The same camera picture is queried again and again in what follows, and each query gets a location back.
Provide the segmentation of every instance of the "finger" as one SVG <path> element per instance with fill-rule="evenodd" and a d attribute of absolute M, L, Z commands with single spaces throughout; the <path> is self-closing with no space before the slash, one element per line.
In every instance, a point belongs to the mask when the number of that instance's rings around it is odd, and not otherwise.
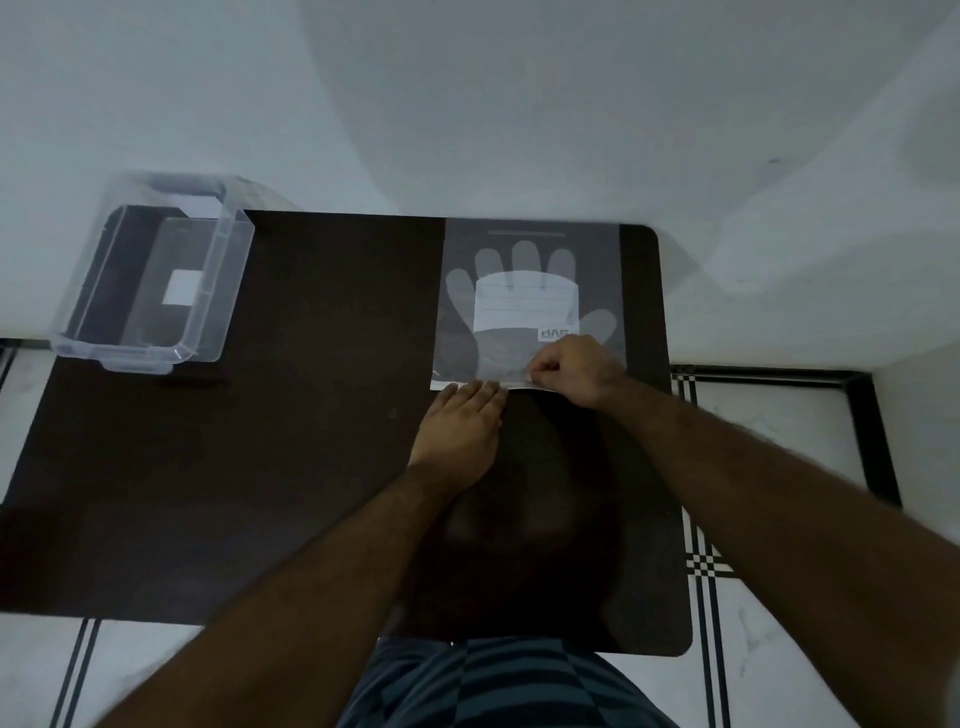
<path fill-rule="evenodd" d="M 453 395 L 447 402 L 447 407 L 462 407 L 464 402 L 469 400 L 473 395 L 477 393 L 480 387 L 483 385 L 483 382 L 479 379 L 475 379 L 472 382 L 468 382 L 460 389 L 457 390 L 456 394 Z"/>
<path fill-rule="evenodd" d="M 427 409 L 426 413 L 428 415 L 432 415 L 438 409 L 443 407 L 449 401 L 449 399 L 453 397 L 456 391 L 457 391 L 456 384 L 454 384 L 453 382 L 450 382 L 449 384 L 447 384 L 430 403 L 430 408 Z"/>
<path fill-rule="evenodd" d="M 515 271 L 540 272 L 540 251 L 531 240 L 520 240 L 514 245 L 512 252 Z"/>
<path fill-rule="evenodd" d="M 527 373 L 542 371 L 544 369 L 556 369 L 560 366 L 560 345 L 558 343 L 547 344 L 538 351 L 534 358 L 527 364 Z"/>
<path fill-rule="evenodd" d="M 496 394 L 483 405 L 480 414 L 484 417 L 491 418 L 491 420 L 496 420 L 497 426 L 500 426 L 503 425 L 503 422 L 500 420 L 500 414 L 503 412 L 505 406 L 507 406 L 507 389 L 506 387 L 500 387 L 496 391 Z"/>
<path fill-rule="evenodd" d="M 503 273 L 503 261 L 500 259 L 500 253 L 493 248 L 484 248 L 477 251 L 477 255 L 473 257 L 473 262 L 477 267 L 478 279 L 494 273 Z"/>
<path fill-rule="evenodd" d="M 546 264 L 546 272 L 567 280 L 577 279 L 577 261 L 566 248 L 555 250 Z"/>
<path fill-rule="evenodd" d="M 556 369 L 540 369 L 530 373 L 530 381 L 538 387 L 556 390 L 562 376 Z"/>
<path fill-rule="evenodd" d="M 477 390 L 477 393 L 464 403 L 464 408 L 473 412 L 479 412 L 487 402 L 493 399 L 493 396 L 499 389 L 499 382 L 485 382 L 484 385 Z"/>
<path fill-rule="evenodd" d="M 473 280 L 463 268 L 457 268 L 446 274 L 446 294 L 464 323 L 473 330 Z"/>

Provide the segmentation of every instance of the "striped shirt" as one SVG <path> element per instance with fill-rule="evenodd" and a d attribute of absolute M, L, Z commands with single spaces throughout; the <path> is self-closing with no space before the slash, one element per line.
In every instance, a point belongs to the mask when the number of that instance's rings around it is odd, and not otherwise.
<path fill-rule="evenodd" d="M 676 728 L 595 653 L 543 637 L 383 639 L 338 728 Z"/>

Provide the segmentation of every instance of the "right hand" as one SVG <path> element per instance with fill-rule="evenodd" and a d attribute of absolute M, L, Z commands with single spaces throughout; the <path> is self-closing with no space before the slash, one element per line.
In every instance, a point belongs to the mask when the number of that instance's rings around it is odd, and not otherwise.
<path fill-rule="evenodd" d="M 600 408 L 627 380 L 613 354 L 592 336 L 570 334 L 547 344 L 527 366 L 530 381 L 564 395 L 580 407 Z"/>

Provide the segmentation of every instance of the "dark brown desk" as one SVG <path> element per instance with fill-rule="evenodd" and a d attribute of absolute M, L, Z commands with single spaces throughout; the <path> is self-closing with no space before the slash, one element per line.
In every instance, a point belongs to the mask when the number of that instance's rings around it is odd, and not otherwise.
<path fill-rule="evenodd" d="M 444 221 L 252 218 L 220 362 L 57 362 L 0 512 L 0 609 L 203 623 L 406 462 L 433 396 Z M 623 227 L 621 257 L 631 373 L 666 389 L 656 236 Z M 549 393 L 512 393 L 502 432 L 424 542 L 392 633 L 683 653 L 683 520 L 642 450 Z"/>

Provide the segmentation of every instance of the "plastic glove bag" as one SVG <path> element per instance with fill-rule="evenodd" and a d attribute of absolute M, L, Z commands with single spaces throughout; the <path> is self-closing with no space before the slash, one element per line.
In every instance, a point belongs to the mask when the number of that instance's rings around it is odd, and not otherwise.
<path fill-rule="evenodd" d="M 618 225 L 446 221 L 431 389 L 475 378 L 531 387 L 534 354 L 569 333 L 626 366 Z"/>

